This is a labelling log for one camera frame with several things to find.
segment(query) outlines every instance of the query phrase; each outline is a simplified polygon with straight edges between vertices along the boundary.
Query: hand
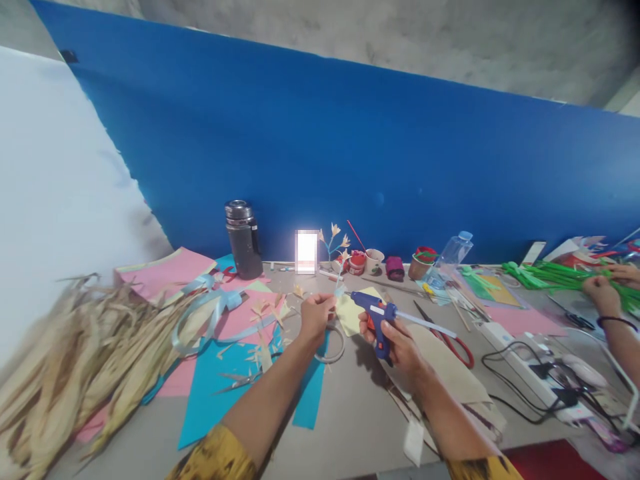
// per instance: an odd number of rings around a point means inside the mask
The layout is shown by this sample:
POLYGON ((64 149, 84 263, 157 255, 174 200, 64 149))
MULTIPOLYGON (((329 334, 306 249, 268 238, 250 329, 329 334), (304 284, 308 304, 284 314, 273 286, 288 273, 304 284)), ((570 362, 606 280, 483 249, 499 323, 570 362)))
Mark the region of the hand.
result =
POLYGON ((602 270, 609 270, 611 278, 621 285, 640 290, 640 270, 634 265, 607 265, 602 270))
POLYGON ((333 318, 336 298, 330 293, 316 293, 302 302, 302 325, 300 335, 302 338, 320 348, 325 340, 327 322, 333 318))
MULTIPOLYGON (((372 343, 375 340, 375 335, 367 326, 367 318, 366 312, 358 315, 358 319, 360 320, 360 333, 369 343, 372 343)), ((429 365, 424 358, 422 358, 422 355, 420 355, 409 330, 407 330, 402 322, 396 321, 394 322, 394 326, 392 326, 384 320, 382 322, 382 333, 391 342, 391 350, 389 352, 391 361, 394 366, 402 370, 412 383, 418 376, 430 370, 429 365)))
POLYGON ((582 284, 582 290, 591 297, 602 317, 622 316, 620 295, 604 276, 591 277, 582 284))

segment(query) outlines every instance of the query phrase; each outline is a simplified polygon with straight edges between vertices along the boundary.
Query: thermos bottle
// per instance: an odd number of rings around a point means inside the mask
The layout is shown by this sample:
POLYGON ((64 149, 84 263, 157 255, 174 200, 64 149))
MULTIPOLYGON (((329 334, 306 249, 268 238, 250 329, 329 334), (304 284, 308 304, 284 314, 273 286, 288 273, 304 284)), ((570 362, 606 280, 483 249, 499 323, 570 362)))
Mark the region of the thermos bottle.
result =
POLYGON ((262 274, 262 258, 258 246, 258 224, 251 204, 244 200, 225 203, 227 232, 235 268, 242 280, 253 280, 262 274))

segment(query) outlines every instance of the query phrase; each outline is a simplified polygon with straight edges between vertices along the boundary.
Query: red floor mat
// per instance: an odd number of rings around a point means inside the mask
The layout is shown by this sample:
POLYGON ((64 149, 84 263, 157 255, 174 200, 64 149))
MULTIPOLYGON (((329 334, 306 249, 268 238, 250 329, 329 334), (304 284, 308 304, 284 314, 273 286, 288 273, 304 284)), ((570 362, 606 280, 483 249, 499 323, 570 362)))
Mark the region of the red floor mat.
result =
POLYGON ((565 440, 505 452, 525 480, 606 480, 565 440))

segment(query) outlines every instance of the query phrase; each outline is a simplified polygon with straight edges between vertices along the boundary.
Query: hot glue gun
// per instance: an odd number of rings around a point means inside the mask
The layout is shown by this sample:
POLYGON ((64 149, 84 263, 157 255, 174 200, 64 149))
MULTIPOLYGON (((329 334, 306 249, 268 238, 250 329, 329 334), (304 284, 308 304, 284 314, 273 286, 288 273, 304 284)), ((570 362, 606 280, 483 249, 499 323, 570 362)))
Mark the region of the hot glue gun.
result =
POLYGON ((382 333, 382 320, 390 324, 395 322, 398 308, 393 303, 384 304, 382 299, 362 292, 351 292, 351 299, 358 307, 364 308, 367 312, 367 326, 369 330, 375 332, 375 354, 379 359, 384 359, 390 366, 393 366, 389 358, 389 339, 382 333))

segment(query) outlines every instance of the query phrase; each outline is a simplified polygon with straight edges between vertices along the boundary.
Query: extension cord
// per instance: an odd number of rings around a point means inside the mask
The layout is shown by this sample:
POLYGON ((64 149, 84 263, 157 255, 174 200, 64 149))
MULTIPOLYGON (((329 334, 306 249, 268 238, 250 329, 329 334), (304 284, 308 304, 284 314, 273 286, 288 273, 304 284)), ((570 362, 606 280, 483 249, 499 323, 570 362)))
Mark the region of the extension cord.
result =
MULTIPOLYGON (((513 336, 511 336, 502 325, 496 322, 482 324, 480 326, 480 331, 485 338, 489 340, 490 344, 492 344, 496 351, 504 350, 514 341, 520 340, 513 338, 513 336)), ((526 339, 524 341, 527 344, 530 344, 530 341, 527 341, 526 339)), ((546 406, 546 408, 551 408, 558 398, 551 389, 561 389, 563 386, 556 382, 556 380, 554 380, 550 375, 547 376, 546 379, 541 379, 536 375, 536 373, 530 368, 530 365, 538 365, 535 357, 529 360, 523 360, 513 349, 504 352, 502 355, 511 368, 513 368, 520 378, 522 378, 531 390, 533 390, 544 406, 546 406)), ((560 402, 556 405, 556 408, 562 407, 563 405, 564 404, 560 402)), ((555 412, 554 415, 561 422, 570 425, 580 420, 593 418, 591 410, 586 408, 581 402, 578 402, 574 407, 565 408, 555 412)))

